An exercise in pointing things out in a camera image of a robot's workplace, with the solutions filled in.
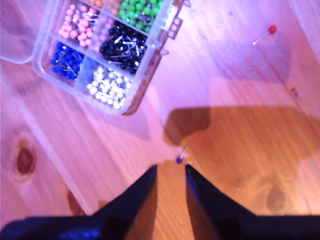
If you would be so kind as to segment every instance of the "clear plastic container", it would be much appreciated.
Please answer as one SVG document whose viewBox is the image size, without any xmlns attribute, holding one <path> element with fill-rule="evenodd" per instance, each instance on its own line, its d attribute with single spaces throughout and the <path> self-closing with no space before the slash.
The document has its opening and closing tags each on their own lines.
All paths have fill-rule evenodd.
<svg viewBox="0 0 320 240">
<path fill-rule="evenodd" d="M 155 52 L 159 51 L 164 44 L 161 36 L 163 36 L 164 31 L 169 30 L 178 10 L 173 5 L 173 1 L 163 0 L 149 34 L 116 16 L 122 0 L 104 0 L 102 8 L 93 6 L 84 0 L 3 1 L 3 3 L 1 2 L 1 58 L 16 64 L 27 63 L 31 60 L 35 72 L 42 78 L 96 106 L 107 114 L 123 114 L 132 104 Z M 95 25 L 91 42 L 86 47 L 80 46 L 79 41 L 66 39 L 58 33 L 65 21 L 66 11 L 71 4 L 93 7 L 98 13 L 98 23 Z M 43 11 L 35 14 L 33 9 L 43 9 Z M 112 25 L 116 21 L 146 36 L 146 50 L 135 74 L 130 74 L 127 70 L 121 69 L 118 64 L 105 60 L 102 54 L 97 49 L 95 50 L 94 39 L 98 39 L 105 23 L 108 22 Z M 85 55 L 78 76 L 74 80 L 66 80 L 63 76 L 52 71 L 53 65 L 50 61 L 56 51 L 58 42 Z M 121 102 L 122 106 L 119 109 L 97 100 L 90 94 L 88 84 L 93 81 L 94 72 L 98 66 L 115 71 L 130 81 L 131 87 L 127 89 L 125 100 Z"/>
</svg>

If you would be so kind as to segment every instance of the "container lid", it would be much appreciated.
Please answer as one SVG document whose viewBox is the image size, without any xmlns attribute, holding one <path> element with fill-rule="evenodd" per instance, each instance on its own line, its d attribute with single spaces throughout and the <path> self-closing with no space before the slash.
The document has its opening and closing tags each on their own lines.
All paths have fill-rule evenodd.
<svg viewBox="0 0 320 240">
<path fill-rule="evenodd" d="M 31 60 L 48 0 L 1 1 L 1 59 L 16 64 Z"/>
</svg>

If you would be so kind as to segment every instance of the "wooden table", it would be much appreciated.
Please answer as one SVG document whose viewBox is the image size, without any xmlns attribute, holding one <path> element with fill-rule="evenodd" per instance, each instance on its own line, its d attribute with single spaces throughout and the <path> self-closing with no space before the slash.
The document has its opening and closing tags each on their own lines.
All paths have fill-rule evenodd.
<svg viewBox="0 0 320 240">
<path fill-rule="evenodd" d="M 1 60 L 1 227 L 92 214 L 154 164 L 155 240 L 194 239 L 186 163 L 258 215 L 320 214 L 320 1 L 191 3 L 131 115 Z"/>
</svg>

